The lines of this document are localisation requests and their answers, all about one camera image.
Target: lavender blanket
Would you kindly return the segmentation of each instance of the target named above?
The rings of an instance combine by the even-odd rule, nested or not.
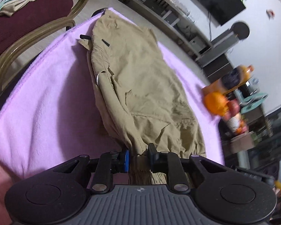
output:
[[[55,39],[25,72],[0,112],[0,162],[20,178],[80,154],[99,158],[104,152],[120,150],[106,132],[102,133],[86,49],[78,43],[80,34],[91,35],[99,17]],[[202,104],[204,84],[167,48],[160,43],[159,47],[198,118],[207,157],[222,164],[219,119]],[[121,177],[118,182],[127,179]]]

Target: orange bottle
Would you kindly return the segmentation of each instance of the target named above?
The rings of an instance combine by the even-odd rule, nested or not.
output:
[[[227,95],[246,83],[251,78],[251,72],[253,70],[252,65],[249,67],[240,65],[209,86],[204,87],[202,89],[203,94],[206,96],[212,92],[220,92],[223,95]]]

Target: orange fruit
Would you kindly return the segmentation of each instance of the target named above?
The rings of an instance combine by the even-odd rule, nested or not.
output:
[[[221,117],[226,114],[228,111],[227,97],[222,95],[219,92],[212,92],[204,96],[204,105],[205,107],[215,115],[220,115]]]

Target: tiled floor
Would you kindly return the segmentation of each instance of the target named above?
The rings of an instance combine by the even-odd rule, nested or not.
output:
[[[189,56],[178,47],[171,39],[169,39],[165,34],[163,34],[158,28],[148,22],[145,18],[140,16],[138,13],[134,12],[132,9],[128,8],[125,4],[121,3],[118,0],[89,0],[84,9],[79,13],[79,15],[75,18],[76,24],[79,24],[86,19],[90,18],[94,11],[103,8],[103,7],[113,7],[115,10],[132,20],[138,26],[145,26],[152,28],[155,32],[159,41],[162,41],[163,44],[170,49],[180,60],[182,60],[192,71],[207,84],[207,79],[202,74],[200,68],[195,64],[195,62],[189,58]],[[65,29],[60,30],[47,38],[41,40],[27,51],[25,51],[22,55],[20,55],[15,62],[12,64],[6,78],[9,78],[15,71],[19,69],[19,65],[25,64],[30,61],[33,57],[35,57],[38,53],[40,53],[46,46],[50,44],[51,41],[54,40],[57,36],[64,33]]]

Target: ribbed rubber surface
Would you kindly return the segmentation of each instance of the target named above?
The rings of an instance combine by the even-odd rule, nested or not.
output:
[[[116,185],[112,192],[94,195],[85,209],[60,225],[216,225],[187,195],[171,193],[165,185]]]

